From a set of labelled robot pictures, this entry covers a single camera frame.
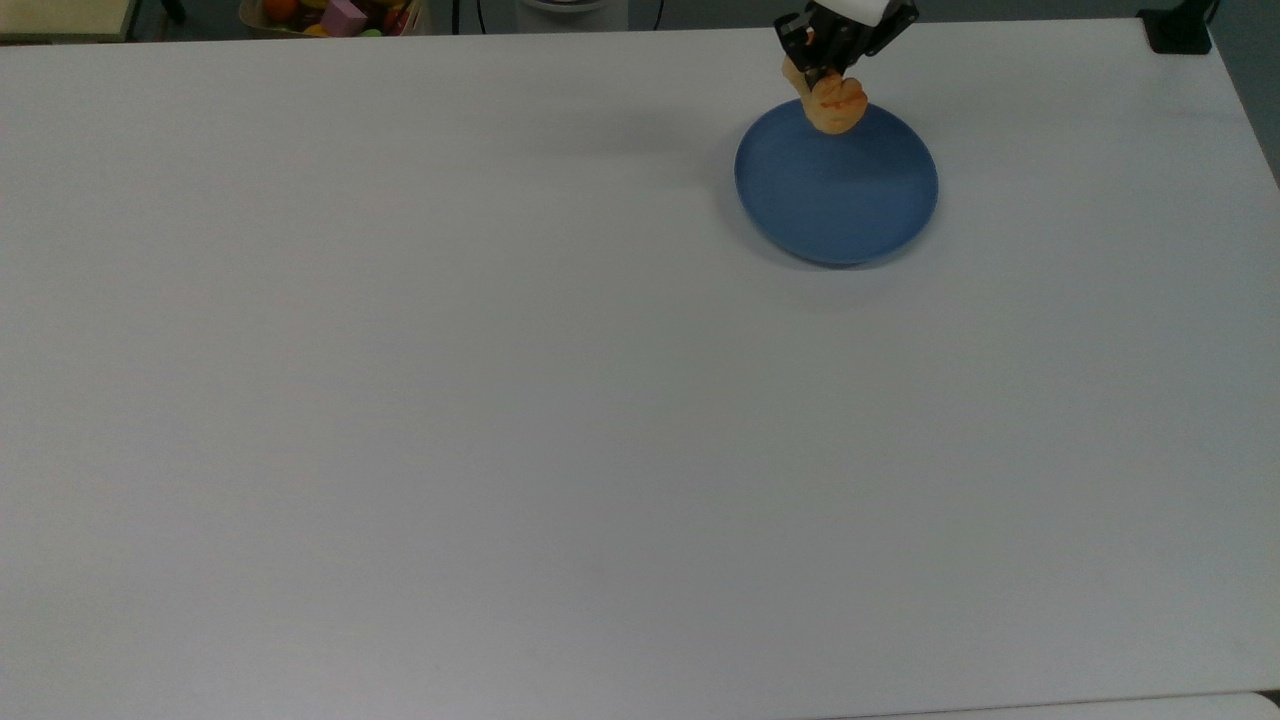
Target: floor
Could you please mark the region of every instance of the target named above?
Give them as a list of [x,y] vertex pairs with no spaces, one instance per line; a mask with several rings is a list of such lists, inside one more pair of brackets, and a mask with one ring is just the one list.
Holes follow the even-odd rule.
[[[438,28],[448,27],[449,0],[429,0]],[[512,32],[518,0],[483,0],[489,32]],[[136,35],[141,40],[243,40],[241,0],[183,0],[186,23],[164,17],[160,0],[142,3]],[[916,0],[922,22],[1052,18],[1132,18],[1142,8],[1169,8],[1174,0]],[[667,0],[662,27],[764,27],[803,0]],[[653,27],[659,0],[631,0],[631,27]],[[474,0],[463,3],[462,32],[479,32]],[[1280,3],[1224,0],[1212,31],[1236,91],[1253,122],[1271,172],[1280,178]]]

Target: bread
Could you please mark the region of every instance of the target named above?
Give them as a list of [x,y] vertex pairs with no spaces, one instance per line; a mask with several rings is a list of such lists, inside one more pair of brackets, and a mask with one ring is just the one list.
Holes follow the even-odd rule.
[[849,132],[867,114],[867,94],[863,83],[854,78],[844,78],[831,70],[809,90],[804,73],[796,68],[791,58],[782,61],[782,76],[800,94],[800,105],[813,127],[827,135]]

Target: table surface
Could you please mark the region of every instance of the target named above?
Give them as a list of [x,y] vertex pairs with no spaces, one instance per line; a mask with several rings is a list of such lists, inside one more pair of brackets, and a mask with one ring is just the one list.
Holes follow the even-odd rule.
[[136,1],[0,0],[0,41],[120,41]]
[[1280,687],[1280,193],[1217,55],[913,27],[883,266],[772,32],[0,49],[0,715],[850,716]]
[[1280,720],[1280,708],[1257,694],[1221,694],[940,712],[929,720]]

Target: blue plate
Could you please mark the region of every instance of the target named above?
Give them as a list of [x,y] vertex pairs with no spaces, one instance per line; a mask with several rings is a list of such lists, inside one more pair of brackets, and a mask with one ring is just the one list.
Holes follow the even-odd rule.
[[746,131],[733,177],[765,237],[822,265],[892,254],[919,234],[938,201],[929,150],[876,105],[835,136],[814,129],[799,100],[778,105]]

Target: basket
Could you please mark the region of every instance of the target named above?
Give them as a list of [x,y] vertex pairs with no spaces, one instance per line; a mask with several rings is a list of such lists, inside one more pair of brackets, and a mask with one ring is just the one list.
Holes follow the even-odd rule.
[[[428,10],[426,0],[410,0],[404,12],[408,13],[408,20],[404,23],[404,31],[399,33],[401,37],[406,35],[433,35],[431,13]],[[262,12],[262,0],[241,0],[239,17],[253,37],[316,37],[273,26],[266,18],[266,13]]]

